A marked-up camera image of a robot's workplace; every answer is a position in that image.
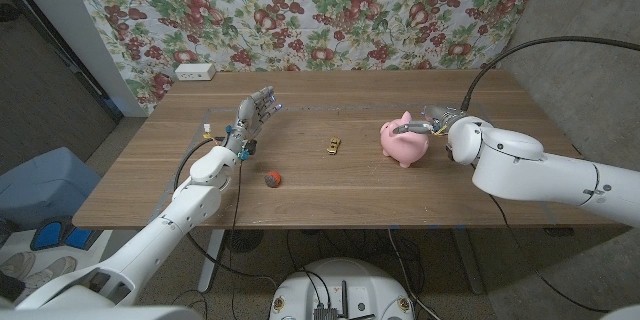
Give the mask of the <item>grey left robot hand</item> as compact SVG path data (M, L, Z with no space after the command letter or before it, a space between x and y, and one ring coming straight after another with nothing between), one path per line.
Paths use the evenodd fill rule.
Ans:
M275 99L274 88L267 86L243 100L231 123L222 146L235 153L245 148L261 131L264 123L281 109Z

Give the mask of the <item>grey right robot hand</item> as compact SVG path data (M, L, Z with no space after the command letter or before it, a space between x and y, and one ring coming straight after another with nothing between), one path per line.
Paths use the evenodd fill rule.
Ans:
M421 111L423 120L406 120L392 130L393 134L416 133L446 135L449 128L466 116L463 110L446 105L426 105Z

